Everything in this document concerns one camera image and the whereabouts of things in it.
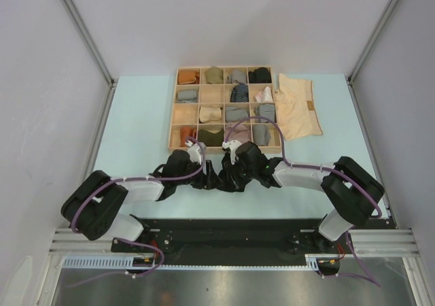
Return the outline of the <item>black garment pile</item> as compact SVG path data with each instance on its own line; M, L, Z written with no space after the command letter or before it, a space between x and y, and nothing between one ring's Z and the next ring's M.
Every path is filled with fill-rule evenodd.
M225 192L244 192L246 185L251 182L246 175L245 167L239 163L232 165L228 153L222 159L222 170L218 176L222 183L217 189Z

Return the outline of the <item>orange and cream underwear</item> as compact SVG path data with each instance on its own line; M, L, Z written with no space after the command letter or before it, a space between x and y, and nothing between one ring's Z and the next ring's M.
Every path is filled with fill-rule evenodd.
M182 126L179 131L179 136L181 147L191 147L194 143L189 139L189 137L196 137L196 127Z

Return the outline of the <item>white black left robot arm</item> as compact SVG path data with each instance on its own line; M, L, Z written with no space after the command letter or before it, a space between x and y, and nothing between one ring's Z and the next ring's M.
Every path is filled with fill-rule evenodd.
M92 172L64 202L60 214L70 222L73 232L90 241L104 235L120 237L140 252L149 246L150 234L136 216L120 214L120 208L124 204L163 201L181 185L204 190L223 185L212 162L197 145L189 151L175 150L165 164L144 177L112 179L102 170Z

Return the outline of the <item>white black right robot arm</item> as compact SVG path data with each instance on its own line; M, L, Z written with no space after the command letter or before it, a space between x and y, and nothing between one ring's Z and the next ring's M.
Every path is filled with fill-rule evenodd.
M267 158L251 141L225 141L222 149L223 180L231 192L256 180L265 188L299 187L327 196L334 209L322 219L313 236L320 252L330 252L353 227L382 216L379 201L385 194L384 187L350 157L311 165L292 163L284 156Z

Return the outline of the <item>grey rolled underwear bottom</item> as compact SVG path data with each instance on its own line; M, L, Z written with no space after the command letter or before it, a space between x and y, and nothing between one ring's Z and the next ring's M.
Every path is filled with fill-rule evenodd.
M257 124L252 127L254 143L257 146L268 146L271 140L269 129L265 124Z

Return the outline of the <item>dark green rolled underwear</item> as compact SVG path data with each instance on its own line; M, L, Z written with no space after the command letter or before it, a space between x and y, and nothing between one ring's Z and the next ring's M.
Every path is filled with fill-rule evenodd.
M207 147L221 147L224 140L224 129L220 129L216 132L200 129L197 134L197 139Z

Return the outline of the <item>grey striped rolled underwear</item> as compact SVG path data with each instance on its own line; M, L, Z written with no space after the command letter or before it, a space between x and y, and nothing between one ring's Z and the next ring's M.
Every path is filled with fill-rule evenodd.
M261 104L254 108L254 112L256 116L275 122L275 106L273 104Z

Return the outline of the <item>grey rolled underwear middle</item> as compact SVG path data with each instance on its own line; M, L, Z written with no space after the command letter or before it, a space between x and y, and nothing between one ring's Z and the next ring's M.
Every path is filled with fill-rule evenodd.
M225 109L226 122L238 122L249 117L246 109L228 106Z

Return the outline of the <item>peach rolled underwear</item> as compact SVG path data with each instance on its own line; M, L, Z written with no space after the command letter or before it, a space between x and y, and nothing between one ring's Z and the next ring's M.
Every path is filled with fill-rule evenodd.
M222 110L220 107L205 107L199 109L199 121L201 123L213 122L222 119Z

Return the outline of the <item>pink white rolled underwear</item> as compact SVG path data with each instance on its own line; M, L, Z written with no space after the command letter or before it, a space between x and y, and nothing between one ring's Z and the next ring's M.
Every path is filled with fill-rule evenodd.
M266 86L263 90L257 92L254 97L256 102L258 103L273 102L273 94L272 94L271 87Z

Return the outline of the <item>navy striped rolled underwear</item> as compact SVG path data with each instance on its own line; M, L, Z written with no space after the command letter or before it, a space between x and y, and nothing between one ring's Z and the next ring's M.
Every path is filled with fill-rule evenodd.
M248 103L249 102L249 86L244 83L237 84L232 88L230 94L231 103Z

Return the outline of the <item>peach underwear flat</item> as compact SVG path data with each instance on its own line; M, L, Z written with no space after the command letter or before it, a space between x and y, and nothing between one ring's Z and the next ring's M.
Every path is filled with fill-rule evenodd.
M285 140L324 134L315 109L312 80L293 79L280 73L275 107L277 124Z

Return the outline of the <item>grey rolled underwear left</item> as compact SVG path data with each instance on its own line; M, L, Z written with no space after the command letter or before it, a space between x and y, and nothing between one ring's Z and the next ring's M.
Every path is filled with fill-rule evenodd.
M178 103L197 103L198 102L198 91L192 90L181 90L177 93Z

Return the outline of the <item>black rolled underwear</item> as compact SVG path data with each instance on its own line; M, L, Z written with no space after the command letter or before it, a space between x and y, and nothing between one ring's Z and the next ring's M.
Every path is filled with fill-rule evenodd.
M248 80L250 84L270 84L272 82L271 72L266 67L249 70Z

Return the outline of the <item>grey rolled underwear top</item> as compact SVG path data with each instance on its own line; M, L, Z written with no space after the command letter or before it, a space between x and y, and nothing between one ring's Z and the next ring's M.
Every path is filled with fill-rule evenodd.
M227 75L227 82L229 84L246 84L246 73L240 69L232 69Z

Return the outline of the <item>olive rolled underwear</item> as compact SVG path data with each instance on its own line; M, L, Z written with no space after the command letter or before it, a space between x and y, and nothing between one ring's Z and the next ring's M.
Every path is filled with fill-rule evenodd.
M224 72L219 67L210 67L205 71L205 81L207 84L223 84Z

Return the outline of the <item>orange rolled underwear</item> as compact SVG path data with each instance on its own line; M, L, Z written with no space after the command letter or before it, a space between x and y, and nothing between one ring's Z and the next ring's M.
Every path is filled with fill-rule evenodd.
M179 70L177 83L179 85L198 84L200 80L200 72L196 70Z

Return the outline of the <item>wooden grid organizer tray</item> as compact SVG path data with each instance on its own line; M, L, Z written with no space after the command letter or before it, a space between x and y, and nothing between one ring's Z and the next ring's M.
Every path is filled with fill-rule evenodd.
M224 72L224 83L223 84L207 84L205 81L205 71L210 67L219 67L223 69ZM259 67L266 67L271 72L272 82L270 84L250 84L248 80L248 71L257 69ZM177 83L177 76L179 70L196 70L200 72L200 80L198 84L187 84L179 85ZM227 82L227 75L232 69L240 69L246 73L247 85L249 86L249 102L248 103L231 103L230 94L232 88L237 84L229 84ZM263 90L266 86L271 87L273 94L273 102L258 103L255 100L255 94ZM177 93L181 90L192 90L198 91L198 102L197 103L178 103ZM267 154L278 153L281 150L281 140L279 137L279 131L276 129L277 118L276 118L276 107L275 107L275 122L271 122L267 118L256 116L254 108L261 104L273 104L275 106L275 85L273 79L273 72L269 66L256 65L256 66L206 66L206 67L180 67L177 69L174 91L173 91L173 102L171 111L171 122L169 125L169 151L173 150L186 150L187 147L180 146L180 136L179 131L182 126L193 126L196 127L196 139L197 134L200 129L205 129L208 131L216 132L220 129L225 129L225 126L229 123L225 120L225 109L228 106L246 109L249 117L236 122L237 126L239 124L248 124L251 129L251 142L254 143L252 135L252 127L257 124L265 124L271 135L271 140L268 146L259 146L259 148ZM213 122L201 123L199 121L199 109L200 107L220 107L222 110L222 119ZM207 147L208 153L220 153L222 152L222 147Z

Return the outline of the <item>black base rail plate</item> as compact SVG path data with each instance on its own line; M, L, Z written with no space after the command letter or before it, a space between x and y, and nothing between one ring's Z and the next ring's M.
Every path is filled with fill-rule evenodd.
M228 257L251 259L266 256L279 260L300 254L337 254L346 245L317 239L314 219L185 220L140 219L145 230L137 242L156 242L173 260Z

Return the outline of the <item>aluminium frame profile front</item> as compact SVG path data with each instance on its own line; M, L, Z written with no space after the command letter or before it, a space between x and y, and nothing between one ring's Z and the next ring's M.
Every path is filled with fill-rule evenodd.
M417 243L410 229L353 229L353 248L360 257L418 257ZM54 255L110 255L112 240L89 241L68 228L56 230L49 253Z

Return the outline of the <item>aluminium corner post left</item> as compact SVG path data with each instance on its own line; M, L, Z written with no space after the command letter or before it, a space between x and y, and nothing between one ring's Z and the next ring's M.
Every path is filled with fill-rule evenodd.
M115 79L110 74L109 68L106 65L106 62L103 60L103 56L100 50L98 49L96 42L93 39L88 27L86 26L86 23L84 22L84 19L77 5L75 4L75 1L60 0L60 2L64 6L66 13L70 17L75 29L77 30L79 36L81 37L85 45L85 48L88 50L91 56L91 59L94 61L95 65L97 66L99 73L102 75L105 82L111 88L115 83Z

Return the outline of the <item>aluminium corner post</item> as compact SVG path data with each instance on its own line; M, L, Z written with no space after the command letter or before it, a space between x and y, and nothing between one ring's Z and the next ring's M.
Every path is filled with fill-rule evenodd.
M355 65L353 66L351 72L347 76L348 85L352 86L355 80L358 78L363 66L365 65L370 55L372 54L383 32L386 30L400 2L401 0L388 0L386 6L381 12L381 15L379 16L379 19L377 20L374 29L372 30L368 38L368 41L364 45L360 55L358 56L357 61L355 62Z
M110 74L109 68L106 65L106 62L103 60L103 56L100 50L98 49L96 42L93 39L88 27L86 26L86 23L84 22L84 19L77 5L75 4L75 1L60 0L60 2L64 6L66 13L70 17L75 29L77 30L79 36L81 37L85 45L85 48L88 50L91 56L91 59L94 61L95 65L97 66L99 73L102 75L105 82L111 88L115 83L115 79Z

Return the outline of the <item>aluminium corner post right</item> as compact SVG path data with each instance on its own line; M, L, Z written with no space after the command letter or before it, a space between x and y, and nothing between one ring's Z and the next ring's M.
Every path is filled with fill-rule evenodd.
M381 12L381 15L379 16L379 19L377 20L374 29L372 30L368 38L368 41L364 45L360 55L358 56L357 61L355 62L355 65L353 66L351 72L347 76L348 85L352 86L355 80L358 78L363 66L365 65L370 55L372 54L383 32L386 30L400 2L401 0L388 0L386 6Z

